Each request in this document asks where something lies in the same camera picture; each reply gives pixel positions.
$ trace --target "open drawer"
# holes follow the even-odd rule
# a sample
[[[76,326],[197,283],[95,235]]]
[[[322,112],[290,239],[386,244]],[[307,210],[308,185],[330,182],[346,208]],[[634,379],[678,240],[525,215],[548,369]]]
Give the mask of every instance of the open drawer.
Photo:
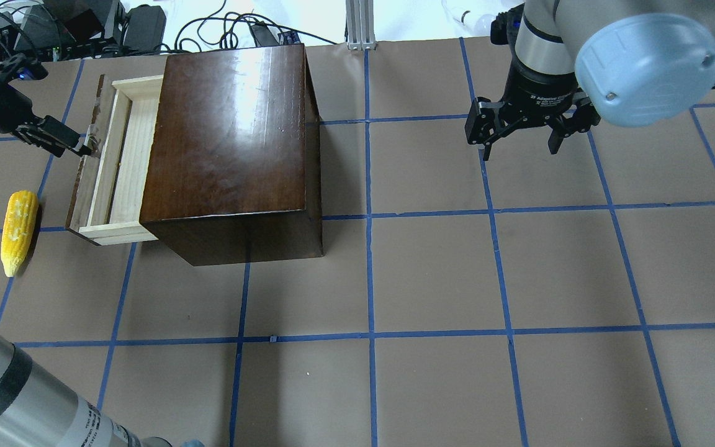
[[[156,240],[139,223],[164,76],[99,82],[66,227],[97,245]]]
[[[159,240],[194,266],[323,254],[318,109],[303,45],[169,56],[101,79],[66,227]]]

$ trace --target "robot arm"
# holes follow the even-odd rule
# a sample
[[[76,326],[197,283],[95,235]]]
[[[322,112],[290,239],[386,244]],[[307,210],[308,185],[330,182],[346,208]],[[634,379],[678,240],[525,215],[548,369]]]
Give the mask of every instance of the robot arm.
[[[30,73],[24,70],[28,65],[28,59],[14,60],[0,71],[0,133],[11,133],[21,141],[42,147],[55,156],[61,156],[65,150],[79,156],[90,155],[90,148],[79,141],[78,133],[52,116],[35,116],[32,101],[8,84],[15,76]],[[40,71],[40,77],[48,74],[39,63],[33,63],[31,68],[32,71]]]
[[[517,129],[548,125],[556,153],[601,117],[653,124],[715,88],[715,2],[528,0],[499,14],[491,40],[513,62],[500,101],[474,99],[465,124],[485,160]]]

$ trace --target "brown floor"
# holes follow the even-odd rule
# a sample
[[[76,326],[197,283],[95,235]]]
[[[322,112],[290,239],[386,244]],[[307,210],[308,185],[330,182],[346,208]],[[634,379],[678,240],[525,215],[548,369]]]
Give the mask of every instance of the brown floor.
[[[0,264],[0,334],[173,443],[715,445],[715,92],[556,156],[547,130],[520,131],[482,164],[464,114],[472,91],[499,97],[507,48],[308,57],[324,258],[190,267],[157,242],[91,246],[61,228],[78,159],[0,135],[0,234],[12,192],[43,204],[22,274]],[[99,74],[163,66],[54,63],[16,86],[83,132]]]

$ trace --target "dark brown wooden box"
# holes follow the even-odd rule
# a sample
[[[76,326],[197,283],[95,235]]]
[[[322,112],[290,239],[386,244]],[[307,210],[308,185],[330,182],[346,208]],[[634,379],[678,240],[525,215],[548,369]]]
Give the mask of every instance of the dark brown wooden box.
[[[142,169],[138,224],[111,220],[114,211],[97,222],[100,227],[88,224],[92,220],[84,208],[94,201],[85,193],[86,183],[96,179],[97,193],[102,175],[91,172],[104,169],[99,155],[100,162],[83,160],[79,167],[68,229],[93,243],[132,242],[114,233],[125,226],[136,240],[158,238],[195,266],[323,255],[320,119],[304,46],[170,56],[158,82],[161,94],[147,174]],[[123,161],[125,152],[133,150],[127,144],[130,124],[137,122],[133,114],[144,108],[132,102],[124,138],[109,138],[124,142],[112,189],[142,180],[139,175],[133,179],[133,168]],[[108,124],[101,124],[102,113],[111,115]],[[106,128],[99,133],[117,128],[116,111],[96,114],[101,129]],[[108,141],[104,135],[98,139]],[[139,233],[143,228],[150,234]]]

